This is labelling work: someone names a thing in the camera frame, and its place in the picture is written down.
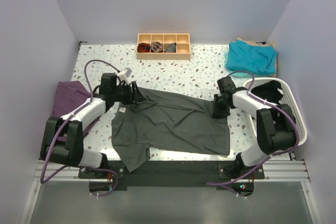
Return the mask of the dark grey t shirt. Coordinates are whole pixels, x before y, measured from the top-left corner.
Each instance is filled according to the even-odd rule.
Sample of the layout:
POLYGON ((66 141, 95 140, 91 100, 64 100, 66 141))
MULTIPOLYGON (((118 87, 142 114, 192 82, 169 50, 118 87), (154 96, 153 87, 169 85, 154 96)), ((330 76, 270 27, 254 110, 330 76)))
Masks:
POLYGON ((145 101, 119 106, 111 122, 112 146, 129 171, 151 158, 150 147, 207 155, 230 154, 226 118, 212 117, 214 103, 140 88, 145 101))

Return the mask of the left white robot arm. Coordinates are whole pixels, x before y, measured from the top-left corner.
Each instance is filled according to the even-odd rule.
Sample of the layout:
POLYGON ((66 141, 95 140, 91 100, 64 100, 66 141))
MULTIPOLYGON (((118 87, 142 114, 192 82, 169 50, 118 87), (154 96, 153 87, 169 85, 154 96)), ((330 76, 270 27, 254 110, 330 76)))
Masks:
POLYGON ((118 81, 117 74, 104 73, 97 94, 74 111, 47 120, 40 150, 41 160, 72 167, 88 167, 97 178, 108 174, 106 154, 84 149, 84 130, 116 102, 133 105, 146 101, 135 81, 130 84, 124 81, 118 84, 118 81))

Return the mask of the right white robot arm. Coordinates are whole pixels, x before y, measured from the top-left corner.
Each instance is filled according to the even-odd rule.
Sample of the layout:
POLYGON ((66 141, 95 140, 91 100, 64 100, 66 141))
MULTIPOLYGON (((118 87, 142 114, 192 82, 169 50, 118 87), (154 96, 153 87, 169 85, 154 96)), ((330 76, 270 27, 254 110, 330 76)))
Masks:
POLYGON ((299 131, 289 105, 269 102, 251 89, 236 87, 230 76, 219 79, 217 85, 220 94, 214 95, 213 118, 227 118, 232 109, 242 109, 256 120, 256 143, 236 155, 233 167, 226 170, 230 177, 246 178, 272 155, 298 146, 299 131))

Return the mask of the red black fabric item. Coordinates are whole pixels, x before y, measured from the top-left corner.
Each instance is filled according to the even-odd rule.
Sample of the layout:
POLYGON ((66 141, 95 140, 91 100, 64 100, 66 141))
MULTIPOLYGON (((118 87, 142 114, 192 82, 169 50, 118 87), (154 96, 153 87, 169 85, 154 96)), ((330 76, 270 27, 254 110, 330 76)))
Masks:
POLYGON ((146 52, 150 52, 151 49, 151 45, 148 43, 140 43, 137 46, 137 52, 138 53, 146 53, 146 52))

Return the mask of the black t shirt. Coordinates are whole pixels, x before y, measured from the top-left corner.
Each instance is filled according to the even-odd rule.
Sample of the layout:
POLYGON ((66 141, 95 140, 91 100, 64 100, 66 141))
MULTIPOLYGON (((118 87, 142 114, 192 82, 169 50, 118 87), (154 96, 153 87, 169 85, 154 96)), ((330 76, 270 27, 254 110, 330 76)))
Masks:
MULTIPOLYGON (((296 119, 293 116, 290 105, 287 102, 283 101, 284 91, 280 82, 275 80, 269 81, 267 83, 252 88, 251 92, 253 95, 263 100, 267 100, 270 103, 276 104, 277 107, 281 108, 284 112, 289 114, 292 120, 296 123, 296 119)), ((271 108, 270 111, 276 131, 293 131, 292 123, 282 113, 274 108, 271 108)))

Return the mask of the grey pink fabric item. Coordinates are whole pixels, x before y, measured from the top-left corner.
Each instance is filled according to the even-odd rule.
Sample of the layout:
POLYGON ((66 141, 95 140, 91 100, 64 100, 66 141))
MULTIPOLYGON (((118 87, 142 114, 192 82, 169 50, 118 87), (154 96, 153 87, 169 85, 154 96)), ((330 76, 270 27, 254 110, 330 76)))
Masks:
POLYGON ((151 42, 150 52, 152 53, 161 53, 163 52, 163 44, 159 41, 151 42))

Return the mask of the dark grey folded item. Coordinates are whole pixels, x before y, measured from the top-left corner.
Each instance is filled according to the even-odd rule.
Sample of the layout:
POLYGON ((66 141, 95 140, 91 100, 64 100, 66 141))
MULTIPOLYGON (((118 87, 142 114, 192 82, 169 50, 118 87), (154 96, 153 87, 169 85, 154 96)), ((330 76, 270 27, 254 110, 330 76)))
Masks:
POLYGON ((176 43, 164 44, 165 53, 176 53, 176 43))

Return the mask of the teal t shirt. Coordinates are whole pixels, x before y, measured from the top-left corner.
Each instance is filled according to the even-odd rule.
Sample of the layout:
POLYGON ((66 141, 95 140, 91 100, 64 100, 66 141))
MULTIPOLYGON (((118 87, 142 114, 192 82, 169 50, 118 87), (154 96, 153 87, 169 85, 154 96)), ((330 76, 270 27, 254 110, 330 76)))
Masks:
POLYGON ((266 77, 267 74, 275 72, 272 66, 275 53, 271 47, 253 47, 235 40, 229 43, 225 67, 231 72, 244 70, 259 77, 266 77))

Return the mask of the white laundry basket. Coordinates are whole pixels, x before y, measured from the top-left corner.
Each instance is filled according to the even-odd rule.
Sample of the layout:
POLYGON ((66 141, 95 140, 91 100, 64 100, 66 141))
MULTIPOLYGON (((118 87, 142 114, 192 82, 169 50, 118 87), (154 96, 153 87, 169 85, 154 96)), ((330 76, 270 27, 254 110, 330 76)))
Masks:
POLYGON ((292 110, 292 114, 296 119, 296 126, 297 126, 297 129, 298 129, 298 132, 299 132, 299 137, 300 137, 298 146, 301 146, 306 142, 308 133, 307 133, 307 128, 306 128, 304 119, 301 115, 300 108, 298 106, 298 103, 296 101, 296 98, 295 98, 290 86, 285 81, 283 81, 279 78, 258 77, 258 78, 255 79, 251 88, 253 89, 253 88, 258 87, 262 84, 269 83, 271 81, 277 81, 281 85, 281 90, 282 90, 282 93, 283 93, 283 97, 280 99, 280 103, 289 105, 291 110, 292 110))

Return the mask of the purple t shirt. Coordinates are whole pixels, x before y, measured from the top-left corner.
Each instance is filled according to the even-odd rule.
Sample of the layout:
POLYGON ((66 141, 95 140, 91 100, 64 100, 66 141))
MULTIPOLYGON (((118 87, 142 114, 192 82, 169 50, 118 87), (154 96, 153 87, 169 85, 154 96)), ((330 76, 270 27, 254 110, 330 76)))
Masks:
POLYGON ((90 121, 96 102, 90 102, 91 94, 80 81, 59 82, 56 88, 54 104, 46 122, 43 143, 49 146, 66 119, 83 123, 83 137, 86 137, 98 119, 90 121))

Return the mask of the wooden compartment box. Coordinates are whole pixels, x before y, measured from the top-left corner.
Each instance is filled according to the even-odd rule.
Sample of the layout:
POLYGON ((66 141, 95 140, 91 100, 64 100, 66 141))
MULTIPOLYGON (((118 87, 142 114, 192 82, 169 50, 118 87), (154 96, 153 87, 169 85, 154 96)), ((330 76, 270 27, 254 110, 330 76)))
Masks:
POLYGON ((151 44, 153 41, 159 41, 163 44, 161 53, 138 53, 136 48, 136 58, 138 60, 190 60, 191 42, 189 34, 138 34, 137 46, 140 43, 151 44), (176 53, 165 53, 164 44, 176 43, 176 53))

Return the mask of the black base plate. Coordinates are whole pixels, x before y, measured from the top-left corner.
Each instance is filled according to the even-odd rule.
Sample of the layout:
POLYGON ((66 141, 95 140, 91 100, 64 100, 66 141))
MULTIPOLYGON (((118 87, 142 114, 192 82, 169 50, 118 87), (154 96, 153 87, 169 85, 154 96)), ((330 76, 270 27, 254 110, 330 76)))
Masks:
POLYGON ((107 170, 82 169, 78 177, 90 181, 93 193, 126 191, 130 187, 216 187, 251 195, 254 183, 264 179, 261 165, 245 167, 236 161, 148 161, 129 171, 121 161, 109 161, 107 170))

